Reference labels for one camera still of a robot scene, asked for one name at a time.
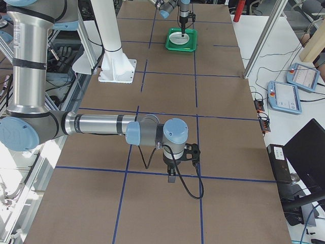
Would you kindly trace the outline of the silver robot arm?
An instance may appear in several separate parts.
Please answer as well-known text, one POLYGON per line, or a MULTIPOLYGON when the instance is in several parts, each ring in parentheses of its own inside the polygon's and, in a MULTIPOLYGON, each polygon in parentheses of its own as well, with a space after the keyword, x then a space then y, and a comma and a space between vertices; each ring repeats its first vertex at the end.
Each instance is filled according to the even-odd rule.
POLYGON ((78 21, 76 1, 7 1, 14 22, 13 102, 1 120, 1 142, 14 151, 27 151, 63 135, 123 135, 136 146, 163 150, 168 181, 180 177, 178 165, 186 160, 188 127, 173 118, 161 124, 145 117, 76 114, 45 107, 48 31, 56 23, 78 21))
POLYGON ((190 0, 169 0, 169 1, 149 1, 152 3, 155 8, 159 11, 160 15, 166 19, 169 17, 171 12, 179 7, 179 23, 181 25, 181 36, 185 36, 186 24, 188 23, 188 19, 190 17, 190 0))

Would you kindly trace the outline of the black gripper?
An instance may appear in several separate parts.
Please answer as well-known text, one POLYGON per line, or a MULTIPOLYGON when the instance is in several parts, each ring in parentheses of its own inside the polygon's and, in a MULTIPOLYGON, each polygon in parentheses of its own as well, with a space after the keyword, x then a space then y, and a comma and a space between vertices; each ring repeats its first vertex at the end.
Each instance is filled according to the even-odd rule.
POLYGON ((186 24, 187 24, 187 17, 179 17, 179 23, 181 24, 181 37, 185 36, 186 24))
MULTIPOLYGON (((174 164, 174 161, 172 159, 167 158, 165 155, 163 155, 163 161, 167 165, 168 169, 168 183, 175 183, 176 181, 176 167, 174 164)), ((176 160, 176 165, 179 165, 181 163, 180 160, 176 160)))

